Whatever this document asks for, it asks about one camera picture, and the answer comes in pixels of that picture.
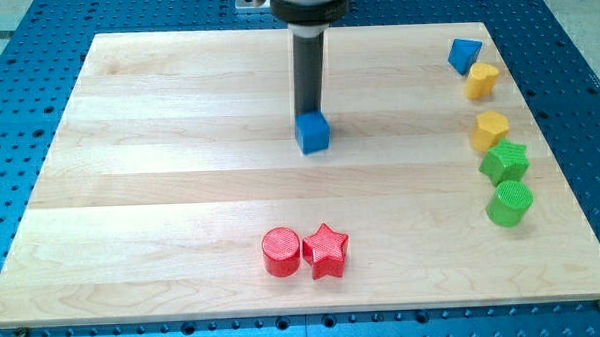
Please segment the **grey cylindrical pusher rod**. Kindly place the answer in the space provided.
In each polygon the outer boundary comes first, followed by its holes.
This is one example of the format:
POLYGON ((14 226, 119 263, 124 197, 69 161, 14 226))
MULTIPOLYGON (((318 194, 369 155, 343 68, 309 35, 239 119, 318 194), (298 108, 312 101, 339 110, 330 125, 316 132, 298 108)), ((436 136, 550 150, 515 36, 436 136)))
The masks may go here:
POLYGON ((319 112, 322 103, 324 31, 328 25, 295 25, 288 29, 293 40, 294 114, 319 112))

